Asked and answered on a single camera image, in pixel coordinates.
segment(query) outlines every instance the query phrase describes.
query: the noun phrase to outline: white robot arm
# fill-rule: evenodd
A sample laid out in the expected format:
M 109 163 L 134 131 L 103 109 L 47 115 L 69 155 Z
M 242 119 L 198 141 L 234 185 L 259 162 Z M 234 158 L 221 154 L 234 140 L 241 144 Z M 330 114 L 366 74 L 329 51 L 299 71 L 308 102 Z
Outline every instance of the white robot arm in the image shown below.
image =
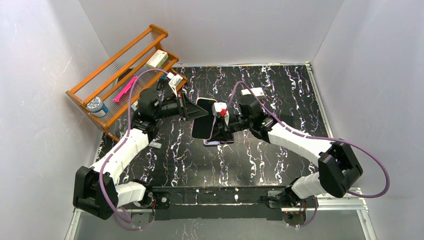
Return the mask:
M 185 120 L 192 120 L 209 115 L 208 111 L 191 103 L 181 92 L 178 98 L 171 100 L 172 102 L 159 104 L 156 92 L 146 90 L 141 93 L 144 95 L 138 102 L 139 112 L 136 111 L 134 114 L 139 118 L 132 124 L 133 129 L 129 135 L 122 138 L 90 168 L 82 166 L 77 171 L 73 196 L 73 205 L 76 208 L 101 219 L 108 219 L 113 214 L 100 190 L 100 174 L 103 174 L 105 191 L 115 207 L 133 202 L 145 202 L 147 199 L 145 193 L 150 187 L 147 182 L 133 180 L 126 184 L 117 185 L 117 183 L 123 170 L 157 134 L 157 119 L 179 114 Z M 302 135 L 305 133 L 294 128 L 290 128 L 292 132 L 289 132 L 271 116 L 266 115 L 251 95 L 241 96 L 238 104 L 241 115 L 235 116 L 229 116 L 228 112 L 223 111 L 226 108 L 225 103 L 213 107 L 213 115 L 217 121 L 212 128 L 213 134 L 206 134 L 208 140 L 231 142 L 234 140 L 233 133 L 249 129 L 258 139 L 287 148 L 318 167 L 318 172 L 301 176 L 284 188 L 282 199 L 285 203 L 295 206 L 301 200 L 324 193 L 341 198 L 361 176 L 362 168 L 349 145 L 298 136 L 292 132 Z M 101 173 L 102 165 L 109 157 Z

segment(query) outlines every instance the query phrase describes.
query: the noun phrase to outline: black marble surface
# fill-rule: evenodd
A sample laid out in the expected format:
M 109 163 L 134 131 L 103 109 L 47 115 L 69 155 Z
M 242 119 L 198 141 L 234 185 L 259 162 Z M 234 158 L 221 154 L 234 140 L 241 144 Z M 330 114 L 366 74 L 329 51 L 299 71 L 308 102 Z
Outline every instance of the black marble surface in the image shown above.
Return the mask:
M 304 65 L 288 66 L 226 66 L 177 68 L 189 79 L 185 87 L 193 102 L 198 97 L 227 102 L 237 81 L 252 88 L 262 87 L 263 102 L 274 113 L 290 114 L 295 128 L 315 136 L 327 136 L 317 99 Z M 237 90 L 240 95 L 242 87 Z M 236 104 L 230 110 L 238 111 Z M 120 135 L 126 120 L 118 123 Z M 155 139 L 161 149 L 145 148 L 120 176 L 119 182 L 132 179 L 150 182 L 153 186 L 274 186 L 288 185 L 299 176 L 315 172 L 308 160 L 284 147 L 256 139 L 248 130 L 234 135 L 235 143 L 204 147 L 203 140 L 191 137 L 192 122 L 166 118 L 160 122 Z M 113 146 L 103 136 L 98 158 Z

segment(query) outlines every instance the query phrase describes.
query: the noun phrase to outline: blue jar lid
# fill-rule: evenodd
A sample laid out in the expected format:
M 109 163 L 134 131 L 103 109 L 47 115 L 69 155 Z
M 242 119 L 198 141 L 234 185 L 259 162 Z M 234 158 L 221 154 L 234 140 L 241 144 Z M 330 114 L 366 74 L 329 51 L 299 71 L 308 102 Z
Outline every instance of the blue jar lid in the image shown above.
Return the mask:
M 96 96 L 91 102 L 87 104 L 87 109 L 90 112 L 97 112 L 102 108 L 102 106 L 102 100 L 100 99 L 100 97 Z

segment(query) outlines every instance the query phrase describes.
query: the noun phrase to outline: white wall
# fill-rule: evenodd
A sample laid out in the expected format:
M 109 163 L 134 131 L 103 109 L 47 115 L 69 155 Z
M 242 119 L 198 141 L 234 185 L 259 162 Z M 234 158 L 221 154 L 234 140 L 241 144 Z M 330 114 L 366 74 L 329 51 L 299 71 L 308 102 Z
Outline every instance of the white wall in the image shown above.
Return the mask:
M 109 56 L 149 24 L 180 64 L 304 63 L 344 0 L 80 0 Z
M 0 239 L 63 239 L 100 131 L 65 94 L 108 59 L 77 0 L 0 3 Z
M 369 199 L 378 239 L 424 234 L 424 2 L 347 0 L 313 61 L 336 137 L 380 157 L 389 192 Z M 383 189 L 383 174 L 361 157 L 366 194 Z

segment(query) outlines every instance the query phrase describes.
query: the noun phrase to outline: black phone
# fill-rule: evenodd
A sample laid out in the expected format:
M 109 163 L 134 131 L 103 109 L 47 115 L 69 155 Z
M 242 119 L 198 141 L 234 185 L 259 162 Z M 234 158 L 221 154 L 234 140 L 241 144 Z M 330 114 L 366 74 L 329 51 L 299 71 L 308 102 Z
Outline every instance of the black phone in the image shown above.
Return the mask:
M 214 124 L 214 115 L 212 113 L 212 106 L 217 101 L 215 99 L 199 97 L 196 105 L 206 110 L 209 114 L 194 119 L 193 127 L 191 128 L 191 137 L 195 139 L 209 139 Z

